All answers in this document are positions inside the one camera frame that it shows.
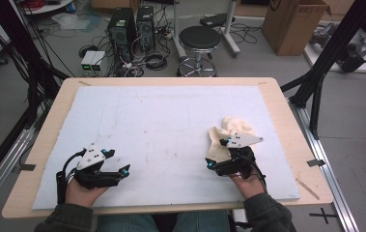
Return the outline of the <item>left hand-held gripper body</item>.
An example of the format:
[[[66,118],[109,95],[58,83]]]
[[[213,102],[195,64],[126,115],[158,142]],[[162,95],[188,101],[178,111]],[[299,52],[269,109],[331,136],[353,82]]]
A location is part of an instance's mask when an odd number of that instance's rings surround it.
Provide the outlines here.
[[[94,144],[80,152],[81,160],[74,168],[74,179],[86,189],[117,186],[122,177],[119,172],[102,172],[107,158]]]

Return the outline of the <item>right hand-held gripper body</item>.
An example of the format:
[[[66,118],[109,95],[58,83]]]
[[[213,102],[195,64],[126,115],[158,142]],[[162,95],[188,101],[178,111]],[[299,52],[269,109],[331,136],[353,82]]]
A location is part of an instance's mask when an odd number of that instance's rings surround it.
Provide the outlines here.
[[[239,173],[243,179],[251,176],[253,170],[256,170],[260,176],[263,176],[261,170],[256,164],[251,145],[262,142],[264,139],[259,136],[253,136],[246,133],[235,133],[228,136],[231,141],[226,146],[231,158],[216,163],[214,171],[218,176],[228,176]]]

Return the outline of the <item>cream printed cloth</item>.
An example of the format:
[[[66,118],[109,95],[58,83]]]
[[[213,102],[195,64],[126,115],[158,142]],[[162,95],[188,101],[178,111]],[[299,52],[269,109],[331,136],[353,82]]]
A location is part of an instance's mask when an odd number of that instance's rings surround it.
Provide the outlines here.
[[[236,132],[255,136],[255,131],[253,131],[251,126],[245,120],[236,117],[225,117],[222,120],[220,128],[210,128],[209,137],[211,140],[211,146],[206,158],[216,162],[229,160],[231,158],[229,150],[222,146],[219,140],[226,139],[229,135],[234,135]]]

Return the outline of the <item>person's left hand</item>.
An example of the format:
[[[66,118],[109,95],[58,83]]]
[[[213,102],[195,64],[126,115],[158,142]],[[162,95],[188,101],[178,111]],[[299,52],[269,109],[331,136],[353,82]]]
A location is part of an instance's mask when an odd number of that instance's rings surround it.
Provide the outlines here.
[[[106,191],[107,188],[84,188],[75,179],[71,179],[67,186],[66,202],[91,208]]]

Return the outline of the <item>person's right hand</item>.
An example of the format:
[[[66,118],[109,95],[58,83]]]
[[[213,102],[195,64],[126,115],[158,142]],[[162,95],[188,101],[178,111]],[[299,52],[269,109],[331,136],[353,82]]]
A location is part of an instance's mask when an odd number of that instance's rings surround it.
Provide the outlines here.
[[[263,183],[257,175],[251,175],[247,179],[242,179],[242,177],[234,175],[231,176],[231,180],[239,189],[244,199],[266,192]]]

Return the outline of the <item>white foam board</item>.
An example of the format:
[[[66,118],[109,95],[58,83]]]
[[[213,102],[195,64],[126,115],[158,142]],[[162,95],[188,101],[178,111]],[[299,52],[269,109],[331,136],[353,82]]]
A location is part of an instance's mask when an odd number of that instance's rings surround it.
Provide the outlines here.
[[[207,168],[209,130],[224,118],[246,122],[262,142],[253,145],[277,200],[298,200],[266,103],[256,86],[83,86],[75,94],[42,174],[34,209],[57,203],[55,175],[74,168],[86,147],[113,151],[103,170],[128,166],[129,175],[110,188],[99,207],[233,203],[241,195],[227,177]]]

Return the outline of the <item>person's legs in jeans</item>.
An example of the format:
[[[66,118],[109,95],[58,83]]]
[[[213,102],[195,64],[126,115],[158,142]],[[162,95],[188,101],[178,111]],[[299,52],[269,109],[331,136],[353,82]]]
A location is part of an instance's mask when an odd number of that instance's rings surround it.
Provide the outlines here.
[[[97,232],[231,232],[225,211],[98,217]]]

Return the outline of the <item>thin wooden stick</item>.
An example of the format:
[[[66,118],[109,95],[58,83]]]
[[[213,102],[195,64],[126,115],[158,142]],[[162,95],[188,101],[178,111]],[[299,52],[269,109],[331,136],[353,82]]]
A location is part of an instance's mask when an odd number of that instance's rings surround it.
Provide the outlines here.
[[[306,183],[299,180],[299,178],[296,178],[296,181],[305,189],[307,190],[315,199],[320,200],[320,196],[317,193],[317,190],[313,186],[309,186]]]

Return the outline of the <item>black round stool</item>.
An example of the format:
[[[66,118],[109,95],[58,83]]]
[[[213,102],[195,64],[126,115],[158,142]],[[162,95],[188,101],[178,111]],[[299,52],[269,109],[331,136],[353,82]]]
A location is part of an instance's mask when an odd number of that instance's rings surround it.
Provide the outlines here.
[[[219,33],[208,26],[191,26],[179,34],[179,43],[185,50],[192,51],[193,57],[183,59],[177,69],[177,76],[216,77],[217,70],[211,61],[211,53],[221,43]]]

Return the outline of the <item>flat black pedal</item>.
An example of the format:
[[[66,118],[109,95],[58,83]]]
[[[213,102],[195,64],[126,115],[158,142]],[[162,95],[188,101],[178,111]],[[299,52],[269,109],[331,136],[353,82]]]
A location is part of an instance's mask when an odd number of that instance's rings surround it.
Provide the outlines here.
[[[227,15],[226,14],[215,14],[212,16],[204,16],[200,19],[200,23],[204,26],[224,27],[226,25]]]

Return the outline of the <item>slim black computer tower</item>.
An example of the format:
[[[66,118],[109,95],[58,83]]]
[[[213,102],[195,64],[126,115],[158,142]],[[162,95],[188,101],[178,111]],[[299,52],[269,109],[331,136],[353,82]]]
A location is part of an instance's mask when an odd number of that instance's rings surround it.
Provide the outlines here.
[[[140,50],[151,50],[155,47],[154,7],[141,6],[137,12],[136,23]]]

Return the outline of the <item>cardboard box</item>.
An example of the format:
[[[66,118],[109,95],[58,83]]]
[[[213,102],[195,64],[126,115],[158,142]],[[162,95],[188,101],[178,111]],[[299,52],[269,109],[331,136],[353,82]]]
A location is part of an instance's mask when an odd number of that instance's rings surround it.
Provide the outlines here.
[[[270,0],[263,35],[276,55],[301,55],[325,13],[324,0]]]

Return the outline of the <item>round white table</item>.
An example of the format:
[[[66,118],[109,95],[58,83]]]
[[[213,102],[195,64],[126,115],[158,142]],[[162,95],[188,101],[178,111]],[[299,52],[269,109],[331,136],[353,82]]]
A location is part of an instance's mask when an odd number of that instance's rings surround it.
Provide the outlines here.
[[[28,8],[26,5],[23,5],[22,9],[27,14],[38,15],[65,9],[70,4],[73,4],[73,0],[60,0],[59,4],[49,5],[44,3],[42,6],[36,6],[34,8]]]

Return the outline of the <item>white board with grey device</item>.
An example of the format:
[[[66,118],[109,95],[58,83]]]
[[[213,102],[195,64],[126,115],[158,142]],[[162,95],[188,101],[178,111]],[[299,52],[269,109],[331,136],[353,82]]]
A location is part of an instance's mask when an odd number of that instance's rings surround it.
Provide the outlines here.
[[[304,55],[311,66],[316,63],[337,27],[338,24],[334,22],[317,26],[304,48]],[[330,70],[339,73],[366,73],[366,38],[356,32]]]

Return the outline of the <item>black metal frame stand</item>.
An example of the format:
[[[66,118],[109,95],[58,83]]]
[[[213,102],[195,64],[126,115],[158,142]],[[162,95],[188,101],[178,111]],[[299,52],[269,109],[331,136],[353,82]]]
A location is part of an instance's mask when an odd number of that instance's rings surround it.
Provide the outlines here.
[[[69,76],[43,59],[9,0],[0,0],[0,26],[11,40],[6,43],[0,35],[0,44],[28,84],[26,117],[27,124],[32,125],[38,118],[39,105],[57,97],[60,90],[57,80]]]
[[[287,92],[299,86],[290,97],[291,104],[298,108],[304,108],[310,97],[313,97],[309,130],[315,139],[319,139],[318,121],[324,78],[365,20],[366,0],[354,0],[313,67],[301,77],[280,87],[282,92]]]

